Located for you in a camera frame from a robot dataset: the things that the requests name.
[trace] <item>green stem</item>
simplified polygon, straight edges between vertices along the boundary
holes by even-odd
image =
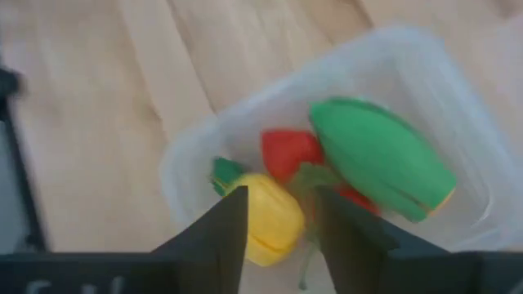
[[[307,289],[306,274],[307,274],[307,270],[309,269],[309,264],[311,263],[312,257],[315,254],[316,250],[317,250],[316,244],[312,243],[309,246],[309,249],[307,250],[307,253],[305,255],[305,260],[303,261],[303,265],[300,268],[300,283],[297,286],[302,291],[305,291]]]

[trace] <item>yellow bell pepper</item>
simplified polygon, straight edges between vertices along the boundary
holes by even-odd
[[[226,195],[243,185],[248,187],[246,257],[260,266],[273,265],[294,249],[305,217],[296,199],[262,174],[243,174],[227,187]]]

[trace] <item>green toy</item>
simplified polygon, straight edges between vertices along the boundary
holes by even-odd
[[[335,97],[313,104],[310,120],[331,164],[380,207],[419,222],[453,193],[456,179],[436,151],[385,109]]]
[[[216,193],[224,197],[226,195],[226,187],[240,178],[245,172],[244,167],[236,161],[215,157],[212,161],[212,173],[209,180],[212,182]]]

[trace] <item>toy tomato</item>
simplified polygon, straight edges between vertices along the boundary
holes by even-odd
[[[323,164],[321,145],[310,131],[270,129],[261,134],[267,171],[280,183],[292,179],[301,163]]]

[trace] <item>toy bell pepper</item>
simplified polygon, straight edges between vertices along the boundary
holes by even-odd
[[[216,158],[212,182],[222,196],[239,186],[248,188],[248,239],[246,257],[260,266],[283,260],[296,246],[305,217],[296,199],[270,177],[240,173],[240,165]]]
[[[324,163],[321,145],[310,131],[265,130],[261,134],[261,151],[267,171],[282,184],[292,179],[301,163]]]

